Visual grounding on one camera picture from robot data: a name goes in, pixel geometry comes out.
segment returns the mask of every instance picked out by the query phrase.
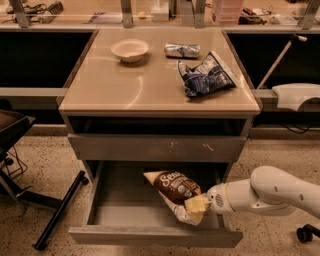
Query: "countertop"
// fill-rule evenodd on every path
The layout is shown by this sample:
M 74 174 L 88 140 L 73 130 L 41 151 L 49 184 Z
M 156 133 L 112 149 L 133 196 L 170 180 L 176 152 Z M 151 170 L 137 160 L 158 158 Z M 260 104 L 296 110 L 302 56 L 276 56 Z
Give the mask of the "countertop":
M 137 63 L 123 63 L 110 47 L 122 39 L 137 38 L 149 52 Z M 199 65 L 214 50 L 232 69 L 237 87 L 189 99 L 177 70 L 177 59 L 167 58 L 167 42 L 200 44 Z M 259 106 L 224 38 L 221 28 L 106 27 L 100 29 L 62 104 L 61 113 L 111 113 L 124 115 L 258 114 Z

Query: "snack bag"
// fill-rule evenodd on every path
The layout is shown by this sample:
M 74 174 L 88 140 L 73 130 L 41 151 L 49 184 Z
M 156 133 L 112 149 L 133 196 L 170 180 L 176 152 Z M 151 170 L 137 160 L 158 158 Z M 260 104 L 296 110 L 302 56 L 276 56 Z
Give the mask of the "snack bag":
M 206 197 L 201 195 L 197 183 L 178 171 L 145 172 L 144 176 L 158 189 L 160 196 L 179 221 L 192 225 L 201 222 L 208 205 L 203 203 L 202 207 L 198 207 L 201 203 L 197 202 Z
M 204 96 L 236 87 L 227 73 L 228 70 L 222 68 L 218 59 L 218 55 L 211 51 L 202 63 L 194 68 L 178 61 L 178 71 L 187 97 Z

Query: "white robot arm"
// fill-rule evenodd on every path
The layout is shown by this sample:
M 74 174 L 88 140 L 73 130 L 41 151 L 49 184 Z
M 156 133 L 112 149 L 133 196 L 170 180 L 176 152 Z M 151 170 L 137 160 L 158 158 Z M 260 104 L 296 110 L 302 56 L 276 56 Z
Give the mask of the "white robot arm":
M 213 186 L 207 198 L 218 214 L 250 211 L 282 216 L 298 207 L 320 218 L 320 186 L 272 166 L 256 168 L 249 179 Z

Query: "white bowl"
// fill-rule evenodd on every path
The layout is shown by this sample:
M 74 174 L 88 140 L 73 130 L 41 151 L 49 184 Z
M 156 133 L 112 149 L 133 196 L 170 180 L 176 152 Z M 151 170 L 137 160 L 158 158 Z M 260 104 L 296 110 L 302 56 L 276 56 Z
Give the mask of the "white bowl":
M 124 62 L 136 62 L 149 50 L 149 45 L 139 39 L 127 39 L 114 43 L 111 52 Z

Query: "speckled floor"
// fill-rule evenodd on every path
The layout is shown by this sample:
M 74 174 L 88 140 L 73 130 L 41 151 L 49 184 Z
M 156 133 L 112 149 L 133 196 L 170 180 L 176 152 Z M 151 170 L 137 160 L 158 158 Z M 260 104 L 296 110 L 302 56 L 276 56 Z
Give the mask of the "speckled floor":
M 63 198 L 79 170 L 83 169 L 65 136 L 25 136 L 16 148 L 29 167 L 16 182 L 22 187 L 32 185 L 31 190 L 35 192 Z M 319 156 L 320 140 L 250 140 L 228 179 L 247 178 L 255 167 L 273 165 L 320 184 Z M 68 234 L 68 229 L 83 223 L 91 186 L 90 183 L 79 187 L 44 251 L 35 250 L 32 244 L 39 238 L 53 211 L 29 206 L 20 215 L 15 202 L 1 196 L 0 255 L 319 255 L 320 239 L 315 237 L 313 242 L 301 244 L 295 231 L 307 223 L 320 228 L 320 221 L 299 209 L 286 217 L 234 213 L 229 217 L 230 227 L 241 230 L 244 237 L 233 249 L 79 245 Z

